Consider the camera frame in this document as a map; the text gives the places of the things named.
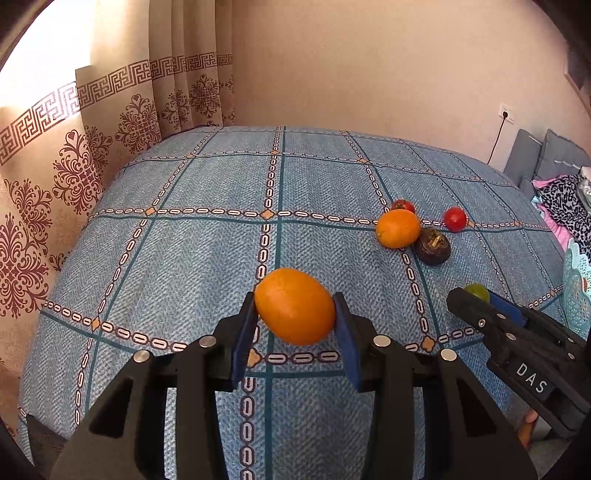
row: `dark round fruit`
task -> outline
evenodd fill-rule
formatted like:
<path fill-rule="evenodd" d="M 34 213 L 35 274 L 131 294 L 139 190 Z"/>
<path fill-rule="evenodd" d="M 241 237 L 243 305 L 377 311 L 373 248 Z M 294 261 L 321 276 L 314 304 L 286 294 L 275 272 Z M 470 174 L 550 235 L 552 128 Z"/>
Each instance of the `dark round fruit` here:
<path fill-rule="evenodd" d="M 419 260 L 432 267 L 442 264 L 452 254 L 447 237 L 434 228 L 422 228 L 413 248 Z"/>

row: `pink fabric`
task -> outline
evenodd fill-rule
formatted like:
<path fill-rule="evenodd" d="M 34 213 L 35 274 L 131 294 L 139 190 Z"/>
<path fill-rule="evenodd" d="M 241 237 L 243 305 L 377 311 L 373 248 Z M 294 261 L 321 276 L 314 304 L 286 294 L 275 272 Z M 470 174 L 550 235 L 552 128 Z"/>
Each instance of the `pink fabric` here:
<path fill-rule="evenodd" d="M 544 212 L 544 221 L 546 222 L 546 225 L 548 225 L 550 230 L 552 230 L 552 233 L 558 239 L 560 246 L 566 251 L 566 248 L 569 244 L 569 240 L 573 237 L 570 234 L 569 230 L 566 227 L 563 227 L 554 221 L 554 219 L 550 215 L 550 212 L 544 206 L 543 203 L 537 203 L 535 207 L 541 212 Z"/>
<path fill-rule="evenodd" d="M 545 187 L 549 183 L 552 183 L 554 180 L 561 179 L 564 176 L 565 175 L 558 175 L 557 177 L 554 177 L 553 179 L 548 179 L 548 180 L 532 180 L 531 182 L 532 182 L 532 184 L 534 185 L 535 188 L 540 189 L 542 187 Z"/>
<path fill-rule="evenodd" d="M 552 183 L 554 180 L 557 180 L 561 177 L 564 177 L 564 175 L 559 175 L 558 177 L 555 177 L 553 179 L 548 179 L 548 180 L 532 180 L 531 182 L 534 187 L 536 187 L 537 189 L 540 189 L 540 188 L 545 187 L 549 183 Z M 552 230 L 552 233 L 558 239 L 560 246 L 566 251 L 566 248 L 568 247 L 568 244 L 569 244 L 569 240 L 573 237 L 570 234 L 569 230 L 566 227 L 563 227 L 554 221 L 554 219 L 550 215 L 550 212 L 544 206 L 543 203 L 536 203 L 535 207 L 540 212 L 543 212 L 543 219 L 546 222 L 546 225 L 548 225 L 550 230 Z"/>

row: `power outlet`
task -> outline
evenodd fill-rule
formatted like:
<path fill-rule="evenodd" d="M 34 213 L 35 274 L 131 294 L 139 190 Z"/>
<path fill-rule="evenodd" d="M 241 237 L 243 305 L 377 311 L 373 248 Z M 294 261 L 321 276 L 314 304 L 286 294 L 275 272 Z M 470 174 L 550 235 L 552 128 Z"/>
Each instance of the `power outlet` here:
<path fill-rule="evenodd" d="M 513 109 L 509 106 L 507 106 L 506 104 L 502 103 L 501 106 L 499 107 L 499 116 L 501 118 L 503 118 L 503 112 L 507 112 L 507 121 L 510 124 L 514 124 L 515 123 L 515 116 L 513 115 Z"/>

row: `wall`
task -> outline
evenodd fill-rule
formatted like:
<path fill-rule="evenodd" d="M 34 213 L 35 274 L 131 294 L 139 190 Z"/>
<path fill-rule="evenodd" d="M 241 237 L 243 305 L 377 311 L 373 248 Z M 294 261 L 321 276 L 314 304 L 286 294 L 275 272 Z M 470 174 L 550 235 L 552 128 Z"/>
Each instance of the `wall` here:
<path fill-rule="evenodd" d="M 234 2 L 236 121 L 390 135 L 502 170 L 515 136 L 546 129 L 591 153 L 564 77 L 566 42 L 531 0 Z"/>

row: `beige curtain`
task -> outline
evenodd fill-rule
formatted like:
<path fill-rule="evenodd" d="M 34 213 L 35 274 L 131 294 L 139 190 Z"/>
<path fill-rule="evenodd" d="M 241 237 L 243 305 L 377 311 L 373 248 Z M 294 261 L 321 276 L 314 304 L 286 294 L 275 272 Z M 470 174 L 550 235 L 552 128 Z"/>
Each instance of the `beige curtain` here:
<path fill-rule="evenodd" d="M 0 416 L 13 431 L 38 311 L 117 172 L 175 133 L 234 123 L 232 0 L 94 11 L 89 65 L 27 108 L 0 105 Z"/>

